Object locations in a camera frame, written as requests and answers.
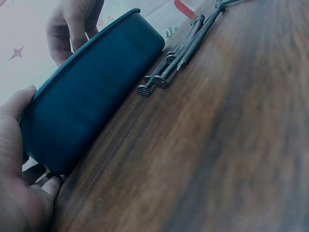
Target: hand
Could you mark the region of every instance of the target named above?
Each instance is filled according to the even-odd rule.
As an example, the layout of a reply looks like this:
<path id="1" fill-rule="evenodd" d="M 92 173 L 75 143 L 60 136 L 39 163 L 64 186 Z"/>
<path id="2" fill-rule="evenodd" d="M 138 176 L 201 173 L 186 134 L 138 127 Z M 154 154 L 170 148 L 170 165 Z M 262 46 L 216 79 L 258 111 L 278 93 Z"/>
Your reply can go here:
<path id="1" fill-rule="evenodd" d="M 0 106 L 0 231 L 42 231 L 62 184 L 61 177 L 51 175 L 35 183 L 45 172 L 38 164 L 22 173 L 27 159 L 18 120 L 35 91 L 18 91 Z"/>
<path id="2" fill-rule="evenodd" d="M 98 33 L 97 22 L 104 0 L 61 0 L 46 24 L 49 51 L 61 66 L 74 51 Z"/>

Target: wood grain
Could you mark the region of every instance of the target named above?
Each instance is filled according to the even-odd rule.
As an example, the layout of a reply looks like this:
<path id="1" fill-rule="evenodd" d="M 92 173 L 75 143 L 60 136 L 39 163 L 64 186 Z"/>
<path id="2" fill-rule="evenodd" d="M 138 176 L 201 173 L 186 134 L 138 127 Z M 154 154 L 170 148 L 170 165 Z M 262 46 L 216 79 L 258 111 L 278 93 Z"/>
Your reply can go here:
<path id="1" fill-rule="evenodd" d="M 309 231 L 308 88 L 309 2 L 231 5 L 168 89 L 128 97 L 51 230 Z"/>

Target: wooden table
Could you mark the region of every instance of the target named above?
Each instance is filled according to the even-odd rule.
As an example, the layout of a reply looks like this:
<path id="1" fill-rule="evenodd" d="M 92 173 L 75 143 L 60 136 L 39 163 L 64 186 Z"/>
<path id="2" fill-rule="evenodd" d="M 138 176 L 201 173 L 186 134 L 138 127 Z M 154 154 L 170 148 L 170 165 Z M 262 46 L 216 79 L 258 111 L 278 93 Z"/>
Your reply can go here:
<path id="1" fill-rule="evenodd" d="M 168 89 L 132 92 L 51 228 L 309 231 L 309 2 L 231 5 Z"/>

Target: red star pattern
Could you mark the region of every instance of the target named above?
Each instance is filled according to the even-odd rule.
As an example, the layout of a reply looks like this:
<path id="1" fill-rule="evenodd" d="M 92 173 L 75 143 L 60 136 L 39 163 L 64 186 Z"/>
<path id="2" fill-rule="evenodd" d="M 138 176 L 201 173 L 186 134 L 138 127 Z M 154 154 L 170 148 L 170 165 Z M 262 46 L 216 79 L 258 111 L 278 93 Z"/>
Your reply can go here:
<path id="1" fill-rule="evenodd" d="M 15 57 L 23 57 L 22 55 L 21 55 L 21 51 L 24 49 L 24 47 L 22 47 L 22 48 L 19 48 L 19 49 L 16 49 L 16 48 L 14 48 L 14 54 L 12 55 L 12 57 L 9 59 L 9 61 L 11 60 L 11 59 L 13 59 L 13 58 L 15 58 Z"/>

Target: dark blue bowl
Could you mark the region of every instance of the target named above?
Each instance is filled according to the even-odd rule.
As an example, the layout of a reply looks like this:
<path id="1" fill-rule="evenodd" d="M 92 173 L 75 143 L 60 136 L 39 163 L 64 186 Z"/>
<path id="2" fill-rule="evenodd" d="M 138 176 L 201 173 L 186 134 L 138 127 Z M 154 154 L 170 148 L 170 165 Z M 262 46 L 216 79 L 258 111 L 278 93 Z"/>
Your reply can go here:
<path id="1" fill-rule="evenodd" d="M 87 42 L 38 89 L 20 127 L 24 153 L 55 174 L 76 166 L 164 48 L 133 9 Z"/>

